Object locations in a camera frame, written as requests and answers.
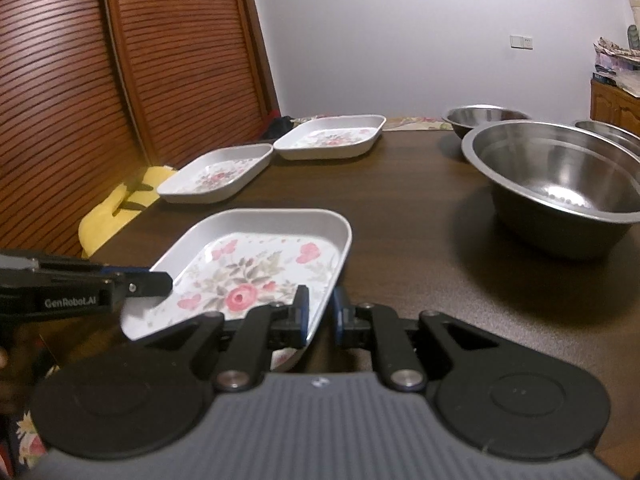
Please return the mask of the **floral white tray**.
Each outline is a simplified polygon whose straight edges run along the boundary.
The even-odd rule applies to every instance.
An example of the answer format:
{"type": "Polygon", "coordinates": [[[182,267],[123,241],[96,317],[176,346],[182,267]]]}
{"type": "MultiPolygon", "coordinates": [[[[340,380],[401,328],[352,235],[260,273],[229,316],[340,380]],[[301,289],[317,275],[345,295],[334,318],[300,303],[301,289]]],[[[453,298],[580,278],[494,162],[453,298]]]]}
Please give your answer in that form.
{"type": "Polygon", "coordinates": [[[216,204],[238,194],[270,164],[268,143],[218,148],[192,160],[157,187],[170,204],[216,204]]]}
{"type": "Polygon", "coordinates": [[[130,298],[120,329],[130,340],[209,311],[244,318],[270,302],[290,304],[299,285],[309,292],[314,336],[352,246],[352,227],[327,209],[231,209],[186,231],[152,271],[172,279],[165,299],[130,298]]]}
{"type": "Polygon", "coordinates": [[[286,160],[350,159],[367,154],[380,136],[382,115],[350,115],[308,120],[273,143],[286,160]]]}

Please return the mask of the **yellow pikachu plush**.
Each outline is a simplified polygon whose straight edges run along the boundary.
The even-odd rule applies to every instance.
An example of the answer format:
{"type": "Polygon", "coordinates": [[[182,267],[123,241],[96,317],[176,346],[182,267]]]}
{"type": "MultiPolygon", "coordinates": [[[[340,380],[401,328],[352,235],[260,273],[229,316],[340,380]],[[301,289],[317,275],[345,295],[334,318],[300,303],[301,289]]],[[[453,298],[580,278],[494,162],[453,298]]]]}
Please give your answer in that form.
{"type": "Polygon", "coordinates": [[[124,226],[160,199],[157,188],[176,173],[169,166],[145,168],[111,192],[91,209],[78,226],[78,238],[85,258],[91,257],[124,226]]]}

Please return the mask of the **dark clothes on bed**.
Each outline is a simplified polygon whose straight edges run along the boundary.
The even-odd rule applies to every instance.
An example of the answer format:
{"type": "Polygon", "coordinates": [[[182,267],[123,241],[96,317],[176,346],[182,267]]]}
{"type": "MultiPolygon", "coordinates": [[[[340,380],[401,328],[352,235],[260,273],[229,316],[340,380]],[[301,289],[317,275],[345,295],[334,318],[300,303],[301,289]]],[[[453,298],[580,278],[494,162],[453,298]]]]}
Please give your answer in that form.
{"type": "Polygon", "coordinates": [[[259,139],[268,142],[278,140],[289,133],[294,127],[294,120],[290,116],[273,118],[259,139]]]}

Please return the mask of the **floral bed quilt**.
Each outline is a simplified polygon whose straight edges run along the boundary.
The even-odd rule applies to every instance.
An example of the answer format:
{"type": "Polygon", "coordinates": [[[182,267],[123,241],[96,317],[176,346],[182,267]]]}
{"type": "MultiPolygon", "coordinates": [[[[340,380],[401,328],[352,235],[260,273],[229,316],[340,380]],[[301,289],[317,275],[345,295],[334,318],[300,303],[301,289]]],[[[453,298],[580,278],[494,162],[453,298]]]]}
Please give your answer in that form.
{"type": "Polygon", "coordinates": [[[319,125],[325,125],[329,128],[376,128],[381,126],[384,131],[452,130],[449,122],[438,118],[385,117],[380,114],[293,117],[291,122],[294,127],[306,124],[306,122],[318,122],[319,125]]]}

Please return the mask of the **wooden louvre wardrobe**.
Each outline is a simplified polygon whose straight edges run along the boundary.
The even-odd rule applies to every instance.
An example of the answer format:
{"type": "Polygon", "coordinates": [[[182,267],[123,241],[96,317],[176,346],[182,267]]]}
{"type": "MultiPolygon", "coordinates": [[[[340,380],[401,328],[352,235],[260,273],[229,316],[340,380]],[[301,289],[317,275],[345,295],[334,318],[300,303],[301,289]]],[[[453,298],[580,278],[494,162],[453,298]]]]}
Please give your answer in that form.
{"type": "Polygon", "coordinates": [[[119,183],[278,108],[255,0],[1,0],[1,244],[78,255],[119,183]]]}

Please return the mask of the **large steel bowl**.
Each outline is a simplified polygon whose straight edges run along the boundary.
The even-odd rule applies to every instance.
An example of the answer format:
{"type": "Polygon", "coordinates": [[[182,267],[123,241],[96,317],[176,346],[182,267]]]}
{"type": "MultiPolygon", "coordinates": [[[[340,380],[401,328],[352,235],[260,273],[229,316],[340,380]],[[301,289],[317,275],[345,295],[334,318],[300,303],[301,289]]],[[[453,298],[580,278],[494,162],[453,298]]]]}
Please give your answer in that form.
{"type": "Polygon", "coordinates": [[[507,120],[472,129],[461,149],[502,221],[543,250],[604,255],[639,224],[639,157],[607,136],[507,120]]]}

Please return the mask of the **wooden sideboard cabinet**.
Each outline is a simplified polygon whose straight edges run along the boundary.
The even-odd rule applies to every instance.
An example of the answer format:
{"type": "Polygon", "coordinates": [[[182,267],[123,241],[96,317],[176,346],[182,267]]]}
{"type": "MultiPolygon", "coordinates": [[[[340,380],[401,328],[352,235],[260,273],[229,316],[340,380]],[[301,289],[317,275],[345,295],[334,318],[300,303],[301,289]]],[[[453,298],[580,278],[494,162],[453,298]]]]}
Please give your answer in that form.
{"type": "Polygon", "coordinates": [[[620,88],[591,81],[590,118],[623,128],[636,136],[640,133],[640,104],[637,98],[620,88]]]}

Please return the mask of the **stack of folded fabrics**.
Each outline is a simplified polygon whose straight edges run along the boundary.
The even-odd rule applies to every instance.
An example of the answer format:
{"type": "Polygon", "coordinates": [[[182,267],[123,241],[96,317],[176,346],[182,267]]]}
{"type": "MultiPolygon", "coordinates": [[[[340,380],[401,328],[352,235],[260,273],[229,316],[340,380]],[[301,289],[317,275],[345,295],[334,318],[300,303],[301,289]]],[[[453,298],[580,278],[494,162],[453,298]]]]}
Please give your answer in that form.
{"type": "Polygon", "coordinates": [[[594,72],[614,86],[639,97],[639,51],[625,49],[600,37],[594,44],[594,72]]]}

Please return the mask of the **white wall switch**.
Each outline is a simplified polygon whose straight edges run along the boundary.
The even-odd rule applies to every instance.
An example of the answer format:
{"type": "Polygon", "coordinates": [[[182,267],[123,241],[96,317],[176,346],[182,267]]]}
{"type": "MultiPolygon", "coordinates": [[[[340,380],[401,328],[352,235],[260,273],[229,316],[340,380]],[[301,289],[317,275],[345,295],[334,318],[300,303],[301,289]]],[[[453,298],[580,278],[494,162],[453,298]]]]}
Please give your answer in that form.
{"type": "Polygon", "coordinates": [[[534,43],[532,37],[511,35],[510,47],[516,50],[533,50],[534,43]]]}

